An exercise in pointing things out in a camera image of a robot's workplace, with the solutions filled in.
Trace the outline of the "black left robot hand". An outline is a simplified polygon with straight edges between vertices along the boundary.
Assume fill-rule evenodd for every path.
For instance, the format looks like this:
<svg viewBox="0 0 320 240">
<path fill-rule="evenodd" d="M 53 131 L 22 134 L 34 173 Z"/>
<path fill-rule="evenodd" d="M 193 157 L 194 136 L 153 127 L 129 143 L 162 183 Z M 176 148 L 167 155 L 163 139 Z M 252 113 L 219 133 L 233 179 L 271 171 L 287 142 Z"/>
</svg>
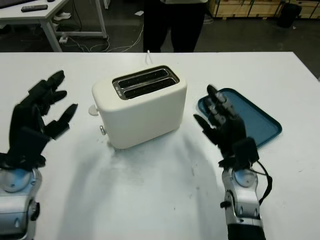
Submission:
<svg viewBox="0 0 320 240">
<path fill-rule="evenodd" d="M 43 116 L 51 106 L 67 96 L 67 91 L 57 90 L 65 79 L 63 70 L 40 80 L 12 112 L 9 129 L 9 150 L 0 155 L 4 170 L 31 171 L 46 165 L 42 152 L 50 140 L 56 140 L 70 128 L 70 121 L 78 104 L 71 104 L 58 120 L 45 124 Z"/>
</svg>

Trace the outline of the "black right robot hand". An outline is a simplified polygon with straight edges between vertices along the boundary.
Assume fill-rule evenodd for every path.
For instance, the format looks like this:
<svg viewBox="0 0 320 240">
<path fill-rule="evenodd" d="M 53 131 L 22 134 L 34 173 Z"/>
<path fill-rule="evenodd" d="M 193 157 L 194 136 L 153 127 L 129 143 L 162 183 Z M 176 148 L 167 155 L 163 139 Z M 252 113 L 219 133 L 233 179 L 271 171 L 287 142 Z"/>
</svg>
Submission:
<svg viewBox="0 0 320 240">
<path fill-rule="evenodd" d="M 234 110 L 232 102 L 213 85 L 207 86 L 208 99 L 204 102 L 207 119 L 198 114 L 193 117 L 202 128 L 202 133 L 218 148 L 223 156 L 219 165 L 223 168 L 242 170 L 247 163 L 239 161 L 233 146 L 247 138 L 245 124 Z"/>
</svg>

